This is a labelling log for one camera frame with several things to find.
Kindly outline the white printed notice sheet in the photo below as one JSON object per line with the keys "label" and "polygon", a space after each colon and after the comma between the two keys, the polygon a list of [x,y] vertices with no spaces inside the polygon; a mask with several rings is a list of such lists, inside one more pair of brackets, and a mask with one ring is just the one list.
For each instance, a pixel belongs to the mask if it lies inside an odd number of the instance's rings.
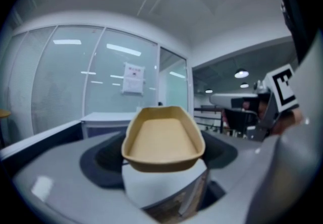
{"label": "white printed notice sheet", "polygon": [[124,78],[122,93],[136,93],[143,95],[144,80],[135,78]]}

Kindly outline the round wooden table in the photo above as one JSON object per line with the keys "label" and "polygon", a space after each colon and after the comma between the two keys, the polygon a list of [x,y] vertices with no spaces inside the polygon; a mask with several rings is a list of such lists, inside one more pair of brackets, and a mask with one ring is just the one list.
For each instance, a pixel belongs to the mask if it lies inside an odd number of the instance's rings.
{"label": "round wooden table", "polygon": [[0,109],[0,148],[5,147],[5,142],[2,134],[1,120],[6,119],[11,115],[11,112],[8,110]]}

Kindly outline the person's right forearm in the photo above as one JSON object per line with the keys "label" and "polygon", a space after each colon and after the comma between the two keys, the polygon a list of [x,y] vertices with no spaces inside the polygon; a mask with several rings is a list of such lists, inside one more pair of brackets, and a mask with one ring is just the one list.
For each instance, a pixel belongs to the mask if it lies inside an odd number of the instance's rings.
{"label": "person's right forearm", "polygon": [[287,128],[303,122],[300,108],[293,109],[287,115],[281,116],[271,129],[272,135],[281,135]]}

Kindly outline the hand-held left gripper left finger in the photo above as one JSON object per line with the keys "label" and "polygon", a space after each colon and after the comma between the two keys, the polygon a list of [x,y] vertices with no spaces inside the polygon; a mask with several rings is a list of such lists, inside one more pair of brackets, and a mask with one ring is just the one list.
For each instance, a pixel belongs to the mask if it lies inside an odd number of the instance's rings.
{"label": "hand-held left gripper left finger", "polygon": [[158,224],[127,198],[122,132],[52,148],[13,181],[44,224]]}

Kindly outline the person's black shirt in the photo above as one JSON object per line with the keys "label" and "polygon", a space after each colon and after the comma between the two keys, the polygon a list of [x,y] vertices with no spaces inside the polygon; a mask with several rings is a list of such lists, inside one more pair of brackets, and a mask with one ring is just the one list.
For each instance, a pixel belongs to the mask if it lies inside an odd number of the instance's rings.
{"label": "person's black shirt", "polygon": [[282,0],[281,9],[301,63],[316,33],[323,31],[323,0]]}

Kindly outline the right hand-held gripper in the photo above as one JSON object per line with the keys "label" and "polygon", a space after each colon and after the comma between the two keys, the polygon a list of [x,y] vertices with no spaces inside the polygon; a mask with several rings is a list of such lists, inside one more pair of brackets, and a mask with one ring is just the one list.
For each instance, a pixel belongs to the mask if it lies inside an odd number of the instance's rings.
{"label": "right hand-held gripper", "polygon": [[210,96],[210,103],[219,107],[235,107],[232,106],[233,99],[259,98],[261,101],[266,101],[267,107],[259,120],[256,113],[224,109],[230,129],[246,133],[247,128],[252,126],[252,140],[262,141],[282,116],[298,107],[298,101],[289,85],[293,74],[291,65],[284,65],[268,72],[264,80],[254,83],[255,94],[215,93]]}

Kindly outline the frosted glass door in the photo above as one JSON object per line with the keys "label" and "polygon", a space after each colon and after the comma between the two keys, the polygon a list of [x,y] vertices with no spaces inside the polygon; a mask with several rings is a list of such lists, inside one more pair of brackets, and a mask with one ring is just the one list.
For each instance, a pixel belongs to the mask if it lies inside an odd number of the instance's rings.
{"label": "frosted glass door", "polygon": [[188,109],[186,60],[164,48],[160,49],[158,101],[163,106]]}

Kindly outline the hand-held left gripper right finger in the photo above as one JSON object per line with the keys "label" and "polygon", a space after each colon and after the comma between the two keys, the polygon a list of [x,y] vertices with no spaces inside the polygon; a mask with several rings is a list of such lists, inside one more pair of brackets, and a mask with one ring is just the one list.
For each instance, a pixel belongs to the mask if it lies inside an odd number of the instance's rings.
{"label": "hand-held left gripper right finger", "polygon": [[279,216],[265,191],[278,136],[264,142],[202,133],[207,167],[201,209],[191,224],[272,224]]}

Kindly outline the black railing with wooden handrail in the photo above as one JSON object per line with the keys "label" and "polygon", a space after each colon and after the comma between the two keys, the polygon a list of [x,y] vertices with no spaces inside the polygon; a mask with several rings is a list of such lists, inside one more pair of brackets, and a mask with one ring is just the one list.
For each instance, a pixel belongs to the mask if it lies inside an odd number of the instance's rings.
{"label": "black railing with wooden handrail", "polygon": [[202,131],[225,133],[228,130],[223,120],[222,109],[211,105],[194,108],[194,119]]}

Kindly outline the yellow rectangular tray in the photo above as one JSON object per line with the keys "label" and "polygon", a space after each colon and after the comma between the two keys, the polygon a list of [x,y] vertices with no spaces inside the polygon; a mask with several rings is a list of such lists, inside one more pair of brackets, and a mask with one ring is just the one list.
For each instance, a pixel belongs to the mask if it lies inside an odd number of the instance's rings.
{"label": "yellow rectangular tray", "polygon": [[145,173],[185,171],[205,152],[205,141],[193,117],[180,106],[143,108],[131,120],[122,157]]}

